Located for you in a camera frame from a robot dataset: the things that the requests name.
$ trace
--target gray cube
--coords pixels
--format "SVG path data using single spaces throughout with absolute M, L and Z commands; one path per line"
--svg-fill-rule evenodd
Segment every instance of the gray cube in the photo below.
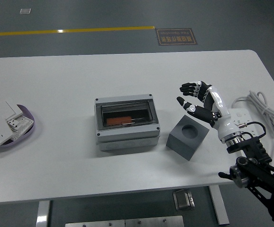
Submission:
M 208 132 L 209 129 L 184 115 L 170 132 L 166 146 L 189 161 Z

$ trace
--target metal plate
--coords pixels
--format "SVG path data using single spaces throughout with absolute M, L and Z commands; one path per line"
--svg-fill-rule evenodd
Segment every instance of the metal plate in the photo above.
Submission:
M 125 227 L 125 220 L 69 223 L 65 227 Z
M 182 216 L 126 220 L 125 227 L 184 227 Z
M 69 223 L 65 227 L 184 227 L 182 216 Z

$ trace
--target robotic hand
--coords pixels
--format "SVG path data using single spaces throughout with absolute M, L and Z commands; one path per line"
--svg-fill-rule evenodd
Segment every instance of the robotic hand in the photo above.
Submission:
M 180 91 L 183 92 L 183 95 L 197 97 L 204 103 L 203 108 L 193 105 L 181 97 L 177 98 L 188 114 L 215 128 L 222 143 L 231 146 L 242 141 L 239 127 L 231 120 L 230 113 L 214 86 L 198 81 L 183 84 Z
M 218 90 L 212 85 L 207 85 L 203 81 L 186 83 L 182 85 L 180 91 L 185 96 L 194 96 L 203 102 L 204 107 L 200 107 L 181 97 L 177 98 L 188 114 L 209 123 L 218 131 L 219 140 L 227 145 L 228 153 L 243 151 L 246 155 L 246 157 L 237 158 L 236 164 L 230 167 L 230 174 L 220 172 L 219 177 L 233 180 L 240 188 L 248 188 L 268 208 L 274 221 L 274 167 L 269 165 L 272 159 L 260 142 L 260 138 L 265 133 L 258 137 L 243 139 L 240 128 L 247 124 L 238 126 L 233 123 Z M 266 199 L 256 187 L 270 192 L 271 198 Z

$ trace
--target white cable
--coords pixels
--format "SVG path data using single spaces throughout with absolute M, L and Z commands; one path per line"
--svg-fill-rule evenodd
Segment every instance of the white cable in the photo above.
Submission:
M 251 102 L 256 109 L 259 111 L 259 113 L 263 116 L 265 119 L 267 125 L 269 128 L 272 130 L 273 135 L 274 135 L 274 110 L 272 110 L 268 105 L 267 105 L 267 99 L 265 95 L 262 92 L 258 92 L 257 94 L 253 91 L 249 91 L 248 96 L 243 96 L 236 98 L 231 107 L 237 103 L 237 102 Z M 271 158 L 274 158 L 274 146 L 271 151 Z

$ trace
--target wall socket panel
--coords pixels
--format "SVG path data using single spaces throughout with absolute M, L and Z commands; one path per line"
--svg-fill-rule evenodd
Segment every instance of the wall socket panel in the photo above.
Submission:
M 251 119 L 251 116 L 249 114 L 249 111 L 245 108 L 233 108 L 233 109 L 228 109 L 230 114 L 231 114 L 231 119 L 236 125 L 239 124 L 244 124 L 244 123 L 249 123 L 253 122 Z M 240 129 L 241 132 L 249 132 L 253 136 L 258 136 L 259 134 L 257 133 L 256 127 L 254 124 L 248 125 L 247 127 L 244 127 Z

